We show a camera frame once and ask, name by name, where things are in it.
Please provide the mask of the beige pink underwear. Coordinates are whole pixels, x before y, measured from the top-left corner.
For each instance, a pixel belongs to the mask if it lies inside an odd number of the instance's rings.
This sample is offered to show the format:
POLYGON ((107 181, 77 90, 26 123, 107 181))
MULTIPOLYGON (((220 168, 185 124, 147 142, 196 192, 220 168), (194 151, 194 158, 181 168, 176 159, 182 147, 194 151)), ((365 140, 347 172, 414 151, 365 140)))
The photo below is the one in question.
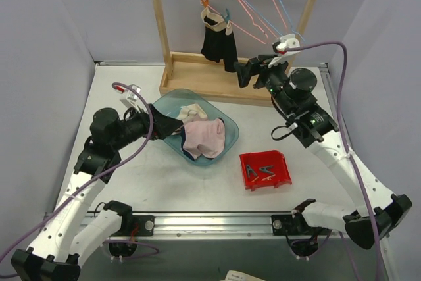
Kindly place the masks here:
POLYGON ((207 113, 200 107, 198 103, 182 106, 176 120, 183 122, 182 127, 191 122, 207 121, 207 113))

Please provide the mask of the pink underwear navy trim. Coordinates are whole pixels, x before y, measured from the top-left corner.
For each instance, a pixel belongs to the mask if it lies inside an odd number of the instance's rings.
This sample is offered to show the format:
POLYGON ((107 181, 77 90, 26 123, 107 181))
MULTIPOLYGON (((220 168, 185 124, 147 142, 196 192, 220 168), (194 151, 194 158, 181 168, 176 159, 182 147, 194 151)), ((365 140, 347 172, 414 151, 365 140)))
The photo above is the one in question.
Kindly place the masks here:
POLYGON ((182 153, 192 161, 200 156, 215 159, 225 148, 226 129, 221 118, 188 123, 180 136, 182 153))

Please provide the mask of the blue wire hanger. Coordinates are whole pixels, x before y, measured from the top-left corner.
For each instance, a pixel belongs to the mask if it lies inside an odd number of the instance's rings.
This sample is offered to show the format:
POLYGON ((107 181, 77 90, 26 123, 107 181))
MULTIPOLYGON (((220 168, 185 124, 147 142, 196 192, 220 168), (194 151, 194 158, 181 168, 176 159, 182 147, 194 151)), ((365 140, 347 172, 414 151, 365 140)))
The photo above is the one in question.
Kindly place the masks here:
POLYGON ((302 33, 298 31, 298 29, 296 29, 296 27, 294 26, 294 23, 292 22, 292 19, 283 3, 282 0, 272 0, 281 21, 284 24, 285 30, 286 31, 290 31, 292 34, 295 34, 301 41, 302 43, 306 43, 305 38, 303 37, 302 33))

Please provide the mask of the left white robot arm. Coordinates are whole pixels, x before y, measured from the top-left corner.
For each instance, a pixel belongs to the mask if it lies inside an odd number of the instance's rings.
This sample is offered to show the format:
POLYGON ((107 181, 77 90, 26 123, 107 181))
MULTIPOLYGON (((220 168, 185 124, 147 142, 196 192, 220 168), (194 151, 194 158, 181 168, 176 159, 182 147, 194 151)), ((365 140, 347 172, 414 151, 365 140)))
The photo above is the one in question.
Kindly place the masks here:
POLYGON ((139 138, 163 140, 182 127, 153 105, 148 111, 130 107, 124 118, 113 108, 93 115, 90 137, 51 219, 27 247, 17 249, 11 265, 21 280, 77 280, 87 258, 111 235, 125 236, 133 228, 132 208, 110 201, 84 229, 80 225, 93 200, 122 164, 119 151, 139 138))

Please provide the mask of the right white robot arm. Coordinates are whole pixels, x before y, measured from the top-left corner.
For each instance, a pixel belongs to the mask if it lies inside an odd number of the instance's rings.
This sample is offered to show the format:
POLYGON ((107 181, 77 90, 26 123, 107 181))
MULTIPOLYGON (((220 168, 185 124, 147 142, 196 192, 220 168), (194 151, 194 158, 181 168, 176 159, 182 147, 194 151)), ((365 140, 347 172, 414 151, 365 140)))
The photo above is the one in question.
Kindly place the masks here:
POLYGON ((316 75, 307 68, 290 74, 287 62, 276 66, 269 55, 259 55, 246 63, 235 62, 239 86, 266 88, 271 102, 285 120, 285 128, 301 145, 318 157, 347 192, 353 206, 346 208, 308 199, 294 208, 291 225, 299 234, 315 228, 345 232, 363 249, 371 249, 377 239, 389 234, 412 207, 405 195, 396 195, 376 178, 341 138, 335 120, 317 102, 312 91, 316 75))

